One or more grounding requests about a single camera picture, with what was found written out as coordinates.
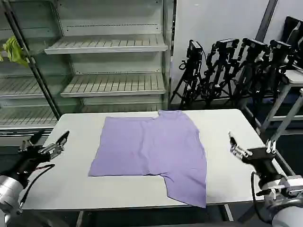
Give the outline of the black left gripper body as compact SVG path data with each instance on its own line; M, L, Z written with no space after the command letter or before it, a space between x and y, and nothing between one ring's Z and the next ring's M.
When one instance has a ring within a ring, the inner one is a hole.
M17 180L23 188L26 188L30 175L41 163L49 162L54 157L51 151L54 151L56 147L56 145L29 146L26 151L22 152L20 160L9 170L9 177Z

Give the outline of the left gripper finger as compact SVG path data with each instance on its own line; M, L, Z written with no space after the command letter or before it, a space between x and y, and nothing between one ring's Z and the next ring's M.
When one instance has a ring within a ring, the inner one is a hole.
M28 147L34 146L42 137L45 130L42 129L35 134L33 134L29 139L23 140L21 146L19 147L19 151L26 151Z
M69 134L70 131L66 131L55 143L51 143L45 148L39 149L39 154L57 157L64 151L64 145L68 140Z

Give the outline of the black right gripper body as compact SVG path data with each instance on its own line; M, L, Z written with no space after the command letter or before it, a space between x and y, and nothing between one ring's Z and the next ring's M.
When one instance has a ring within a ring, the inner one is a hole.
M272 163L275 154L267 153L266 148L252 148L248 151L251 152L251 155L245 155L241 160L254 167L260 182L271 182L282 178Z

